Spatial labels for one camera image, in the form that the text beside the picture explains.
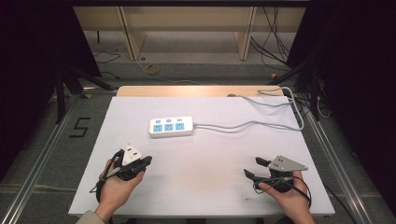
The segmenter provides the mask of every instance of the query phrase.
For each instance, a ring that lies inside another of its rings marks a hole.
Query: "white power strip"
[[[190,135],[193,131],[192,117],[152,119],[149,122],[149,134],[152,138]]]

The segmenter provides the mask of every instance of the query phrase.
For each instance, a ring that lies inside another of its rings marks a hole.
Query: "sleeve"
[[[87,211],[76,224],[105,224],[93,211]]]

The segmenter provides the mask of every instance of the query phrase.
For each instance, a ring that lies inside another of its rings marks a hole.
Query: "desk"
[[[119,147],[131,143],[144,156],[152,156],[153,161],[148,167],[144,181],[115,215],[180,218],[279,215],[282,211],[276,202],[269,195],[256,194],[252,182],[243,172],[243,169],[248,169],[257,175],[269,175],[265,168],[255,163],[255,157],[272,160],[278,154],[308,166],[309,170],[304,172],[304,179],[311,188],[311,212],[317,216],[332,215],[332,204],[300,132],[252,125],[238,133],[197,129],[189,136],[149,138],[149,119],[170,117],[172,113],[175,115],[176,111],[177,116],[192,116],[194,122],[230,124],[240,123],[245,119],[264,119],[296,126],[297,122],[289,106],[268,109],[249,103],[241,97],[224,97],[229,93],[255,96],[254,90],[272,88],[120,88],[120,94],[113,98],[106,113],[69,214],[80,216],[86,210],[92,210],[97,206],[94,194],[89,193],[97,181],[97,174],[100,174],[106,160]],[[270,104],[286,102],[283,96],[255,99]]]

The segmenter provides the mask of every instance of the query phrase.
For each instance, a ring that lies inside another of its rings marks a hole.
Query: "table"
[[[308,166],[304,179],[312,192],[311,212],[317,216],[334,214],[300,132],[258,125],[232,134],[199,129],[194,130],[190,136],[149,138],[146,129],[149,119],[169,117],[176,111],[179,114],[190,114],[195,122],[235,123],[246,118],[264,119],[264,113],[265,118],[271,121],[297,125],[288,105],[268,109],[241,97],[224,97],[230,93],[256,96],[256,90],[273,88],[277,87],[120,88],[107,111],[69,214],[80,216],[86,210],[96,207],[97,201],[89,190],[96,183],[97,174],[103,170],[106,160],[118,147],[125,147],[126,141],[131,141],[129,143],[144,156],[152,156],[153,161],[144,181],[115,215],[177,218],[279,215],[282,211],[275,200],[266,194],[256,194],[252,182],[243,172],[243,169],[248,169],[257,175],[269,175],[266,168],[255,163],[255,157],[272,160],[278,154]],[[281,96],[281,91],[277,94],[279,96],[254,99],[272,104],[287,101],[286,97]]]

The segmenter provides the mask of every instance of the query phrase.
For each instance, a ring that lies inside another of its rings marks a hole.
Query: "floor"
[[[170,32],[149,34],[139,56],[138,62],[143,66],[160,65],[161,73],[156,77],[161,79],[155,79],[146,76],[141,66],[130,60],[122,34],[101,32],[101,43],[97,43],[96,32],[87,32],[86,36],[100,70],[105,72],[101,79],[113,86],[186,85],[196,82],[207,85],[257,85],[267,83],[272,75],[280,76],[284,73],[263,65],[262,56],[253,48],[249,49],[247,60],[240,61],[231,33]],[[254,37],[262,42],[266,34],[255,34]],[[293,34],[282,34],[282,37],[289,48]],[[278,52],[274,41],[270,41],[268,49]],[[265,62],[285,68],[275,60]],[[292,78],[283,85],[292,87],[293,81]],[[55,124],[56,98],[49,101],[25,150],[0,184],[0,216],[5,217],[8,212],[18,211],[14,213],[15,222],[12,223],[75,223],[78,220],[67,214],[68,207],[91,155],[108,104],[116,94],[115,91],[102,91],[85,80],[81,80],[81,83],[85,87],[82,96],[69,95],[65,90],[67,114],[60,124]],[[331,217],[315,217],[316,222],[353,223],[348,211],[358,223],[396,223],[359,159],[354,157],[353,149],[337,121],[332,116],[326,118],[326,108],[322,112],[319,122],[309,112],[305,113],[303,136],[323,183],[329,187],[329,197],[336,212]],[[84,137],[70,137],[81,134],[81,130],[74,129],[78,119],[81,119],[80,126],[89,129]],[[279,217],[265,217],[264,221],[275,223],[278,219]],[[125,217],[115,217],[115,223],[125,221]],[[184,219],[138,219],[137,222],[186,223]],[[210,218],[206,223],[248,224],[256,223],[256,219]]]

